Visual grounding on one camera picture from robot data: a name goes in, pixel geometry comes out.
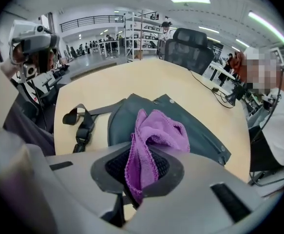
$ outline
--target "black cable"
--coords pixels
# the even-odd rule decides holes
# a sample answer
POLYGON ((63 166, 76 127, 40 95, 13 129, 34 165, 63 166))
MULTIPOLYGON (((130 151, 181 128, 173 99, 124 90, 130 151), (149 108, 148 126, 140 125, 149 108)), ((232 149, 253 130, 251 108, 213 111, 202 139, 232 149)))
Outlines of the black cable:
MULTIPOLYGON (((262 132, 263 128, 266 126, 266 124, 268 123, 269 119, 272 117, 272 114, 273 112, 275 111, 275 108, 278 104, 278 100, 279 100, 279 97, 280 97, 280 91, 281 91, 281 88, 282 88, 282 83, 283 83, 283 76, 284 76, 284 69, 282 69, 282 72, 281 72, 281 76, 280 76, 280 83, 279 83, 279 89, 278 89, 278 93, 277 93, 277 97, 276 97, 276 101, 274 102, 274 105, 273 105, 273 108, 266 120, 266 122, 264 123, 264 125, 259 129, 259 131, 257 132, 257 134, 254 136, 254 138, 252 139, 252 141, 250 142, 250 146, 251 144, 255 141, 255 139, 259 136, 259 134, 262 132)), ((284 180, 284 178, 282 179, 278 179, 276 181, 273 181, 273 182, 269 182, 269 183, 265 183, 265 184, 259 184, 257 181, 255 181, 255 179, 253 178, 254 176, 254 173, 251 175, 251 172, 249 172, 249 175, 250 175, 250 178, 251 180, 257 185, 257 186, 265 186, 265 185, 271 185, 271 184, 274 184, 274 183, 277 183, 279 181, 282 181, 284 180)))
POLYGON ((279 89, 278 89, 278 93, 277 93, 277 97, 276 97, 276 101, 274 102, 274 105, 273 105, 273 108, 266 120, 266 122, 264 123, 264 125, 259 129, 259 131, 257 132, 257 134, 254 136, 254 138, 252 139, 250 145, 255 141, 255 139, 259 136, 259 134, 262 132, 263 128, 266 126, 266 124, 268 123, 269 119, 272 117, 273 115, 273 112, 275 111, 275 108, 278 104, 278 101, 279 101, 279 97, 280 97, 280 91, 281 91, 281 88, 282 88, 282 83, 283 83, 283 76, 284 76, 284 70, 282 70, 281 72, 281 76, 280 76, 280 83, 279 83, 279 89))
POLYGON ((47 125, 46 125, 46 120, 45 120, 45 115, 44 115, 44 112, 43 112, 41 100, 40 100, 39 94, 38 94, 38 92, 37 92, 37 88, 36 88, 36 86, 35 86, 35 84, 34 84, 34 81, 31 80, 31 83, 32 83, 32 85, 33 85, 33 87, 34 87, 34 90, 35 90, 35 93, 36 93, 36 96, 37 96, 37 99, 38 99, 38 102, 39 102, 39 105, 40 105, 41 113, 42 113, 42 116, 43 116, 44 125, 45 125, 45 130, 47 131, 48 128, 47 128, 47 125))
POLYGON ((227 98, 227 95, 226 95, 226 94, 224 94, 222 91, 220 91, 220 94, 217 94, 217 93, 214 92, 211 88, 207 87, 207 86, 206 86, 205 84, 203 84, 200 80, 198 80, 198 79, 194 76, 194 74, 192 73, 192 71, 191 71, 190 69, 189 69, 189 71, 190 71, 191 75, 192 75, 197 81, 199 81, 204 87, 208 88, 208 89, 214 94, 214 96, 216 97, 217 101, 218 101, 223 107, 226 107, 226 108, 233 108, 233 107, 227 107, 227 106, 223 105, 223 104, 220 102, 220 100, 218 99, 218 97, 217 97, 217 96, 221 97, 222 101, 223 101, 224 103, 227 103, 227 101, 224 101, 224 100, 223 100, 223 98, 224 98, 224 99, 227 98))

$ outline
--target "purple towel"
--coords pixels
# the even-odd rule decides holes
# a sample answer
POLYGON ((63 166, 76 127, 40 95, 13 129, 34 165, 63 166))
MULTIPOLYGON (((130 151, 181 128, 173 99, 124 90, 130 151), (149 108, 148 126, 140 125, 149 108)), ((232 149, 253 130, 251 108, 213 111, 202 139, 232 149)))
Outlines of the purple towel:
POLYGON ((159 110, 147 116, 144 109, 137 114, 135 132, 125 168, 126 183, 134 199, 141 203, 142 189, 158 180, 158 169, 147 144, 171 146, 189 153, 189 139, 185 127, 159 110))

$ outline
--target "wooden table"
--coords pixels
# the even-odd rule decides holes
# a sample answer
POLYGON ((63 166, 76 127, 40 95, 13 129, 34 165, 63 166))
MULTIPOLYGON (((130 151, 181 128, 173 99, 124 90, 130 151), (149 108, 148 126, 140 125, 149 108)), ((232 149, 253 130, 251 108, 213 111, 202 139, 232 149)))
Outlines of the wooden table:
MULTIPOLYGON (((193 74, 209 88, 216 86, 199 74, 193 74)), ((89 74, 62 87, 54 122, 56 154, 69 154, 76 144, 76 131, 81 120, 75 126, 64 125, 62 119, 66 113, 79 103, 91 110, 116 103, 132 93, 151 100, 167 94, 175 100, 228 148, 231 157, 226 168, 244 182, 248 181, 250 141, 241 103, 237 101, 232 109, 221 106, 212 92, 198 82, 189 70, 160 59, 118 65, 89 74)), ((108 146, 109 115, 100 115, 96 119, 92 142, 87 145, 86 151, 108 146)))
MULTIPOLYGON (((213 74, 212 74, 210 80, 213 80, 213 78, 215 77, 215 75, 216 75, 216 73, 217 73, 218 71, 220 71, 222 74, 226 75, 227 77, 231 78, 232 80, 235 80, 235 77, 232 76, 229 72, 225 71, 224 68, 223 68, 220 64, 218 64, 218 63, 212 61, 209 66, 211 66, 212 68, 214 68, 214 72, 213 72, 213 74)), ((225 80, 223 80, 223 81, 221 82, 220 87, 222 87, 222 85, 224 84, 224 82, 225 82, 225 80)))

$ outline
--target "white ceiling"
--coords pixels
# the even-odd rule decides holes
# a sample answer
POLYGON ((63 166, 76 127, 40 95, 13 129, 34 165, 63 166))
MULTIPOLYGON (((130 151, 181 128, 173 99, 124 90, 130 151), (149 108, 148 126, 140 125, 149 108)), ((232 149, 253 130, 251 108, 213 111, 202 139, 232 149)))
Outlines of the white ceiling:
POLYGON ((253 47, 281 44, 274 34, 248 17, 249 11, 261 15, 284 34, 284 22, 267 0, 211 0, 211 4, 176 4, 171 0, 13 0, 6 10, 32 19, 49 11, 105 3, 158 11, 195 30, 200 25, 218 30, 220 34, 206 33, 227 46, 241 50, 245 48, 236 42, 236 38, 253 47))
MULTIPOLYGON (((118 27, 118 31, 123 31, 123 27, 118 27)), ((104 39, 105 35, 110 35, 110 34, 115 34, 115 28, 114 27, 108 27, 108 28, 99 28, 99 29, 92 29, 92 30, 87 30, 87 31, 82 31, 82 32, 78 32, 76 34, 72 34, 69 36, 66 36, 63 38, 63 40, 67 43, 72 42, 72 41, 76 41, 79 40, 79 34, 81 34, 81 38, 88 38, 88 37, 92 37, 92 36, 100 36, 100 33, 103 34, 101 35, 102 39, 104 39)))

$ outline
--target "ceiling light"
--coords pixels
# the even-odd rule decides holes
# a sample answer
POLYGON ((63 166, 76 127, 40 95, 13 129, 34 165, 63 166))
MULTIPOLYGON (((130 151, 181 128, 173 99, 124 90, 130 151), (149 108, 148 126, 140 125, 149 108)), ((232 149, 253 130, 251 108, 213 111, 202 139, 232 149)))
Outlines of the ceiling light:
POLYGON ((200 29, 205 29, 205 30, 210 30, 210 31, 212 31, 212 32, 215 32, 215 33, 219 33, 218 31, 216 31, 216 30, 213 30, 213 29, 208 29, 208 28, 205 28, 205 27, 200 27, 200 26, 199 26, 199 28, 200 28, 200 29))
POLYGON ((211 3, 210 0, 171 0, 172 2, 202 2, 211 3))
POLYGON ((236 49, 236 48, 235 48, 235 47, 233 47, 233 46, 232 46, 232 48, 233 48, 233 49, 235 49, 235 50, 237 50, 238 52, 240 52, 240 50, 239 50, 239 49, 236 49))
POLYGON ((242 41, 240 41, 240 40, 238 40, 238 39, 236 39, 236 41, 238 41, 238 42, 241 43, 242 45, 246 46, 247 48, 250 47, 248 44, 246 44, 246 43, 244 43, 244 42, 242 42, 242 41))
POLYGON ((268 21, 265 21, 262 17, 254 14, 252 11, 249 12, 248 16, 255 19, 257 22, 268 28, 271 32, 273 32, 283 43, 284 43, 284 36, 268 21))
POLYGON ((218 40, 216 40, 216 39, 213 39, 213 38, 211 38, 211 37, 207 37, 207 38, 210 39, 210 40, 212 40, 212 41, 216 41, 216 42, 220 43, 220 41, 218 41, 218 40))

